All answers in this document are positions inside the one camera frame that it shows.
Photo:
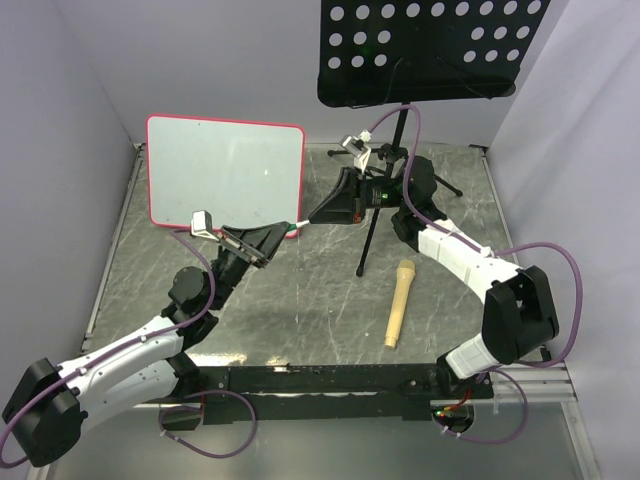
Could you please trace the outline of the pink framed whiteboard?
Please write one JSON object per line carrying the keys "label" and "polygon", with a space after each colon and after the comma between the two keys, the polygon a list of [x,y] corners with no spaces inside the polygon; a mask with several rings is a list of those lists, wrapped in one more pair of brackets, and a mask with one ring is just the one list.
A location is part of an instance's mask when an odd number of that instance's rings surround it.
{"label": "pink framed whiteboard", "polygon": [[149,217],[186,227],[206,210],[214,227],[301,218],[306,135],[292,124],[153,114],[146,121]]}

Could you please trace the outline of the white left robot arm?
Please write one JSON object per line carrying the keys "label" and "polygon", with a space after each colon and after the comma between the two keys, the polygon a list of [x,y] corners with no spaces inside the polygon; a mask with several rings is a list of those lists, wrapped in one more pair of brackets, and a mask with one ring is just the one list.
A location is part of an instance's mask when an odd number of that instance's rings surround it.
{"label": "white left robot arm", "polygon": [[129,408],[197,396],[199,370],[186,352],[218,323],[221,309],[251,267],[264,268],[294,225],[214,229],[206,211],[172,237],[201,261],[174,276],[170,303],[142,327],[75,359],[43,358],[24,372],[1,414],[1,439],[14,438],[34,467],[65,455],[81,435]]}

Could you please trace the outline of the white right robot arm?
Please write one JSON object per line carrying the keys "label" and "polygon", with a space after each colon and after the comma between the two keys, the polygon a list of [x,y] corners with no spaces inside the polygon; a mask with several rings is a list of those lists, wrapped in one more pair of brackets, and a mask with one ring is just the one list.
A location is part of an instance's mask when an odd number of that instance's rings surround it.
{"label": "white right robot arm", "polygon": [[435,205],[437,187],[433,164],[422,156],[395,177],[367,176],[344,167],[309,220],[351,225],[362,222],[371,209],[393,208],[398,239],[447,269],[479,298],[480,332],[437,360],[438,390],[458,398],[470,388],[472,377],[511,365],[555,338],[559,323],[546,273],[499,259],[464,234]]}

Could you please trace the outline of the green capped whiteboard marker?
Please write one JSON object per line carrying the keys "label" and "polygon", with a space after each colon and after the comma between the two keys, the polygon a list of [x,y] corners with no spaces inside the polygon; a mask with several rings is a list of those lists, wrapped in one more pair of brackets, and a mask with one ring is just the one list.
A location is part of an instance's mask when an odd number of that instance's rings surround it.
{"label": "green capped whiteboard marker", "polygon": [[304,226],[307,226],[307,225],[309,225],[309,224],[310,224],[310,221],[309,221],[308,219],[307,219],[307,220],[302,220],[302,221],[296,222],[295,224],[290,224],[290,225],[289,225],[289,227],[288,227],[288,229],[287,229],[287,232],[291,232],[291,231],[299,230],[299,229],[301,229],[301,228],[303,228]]}

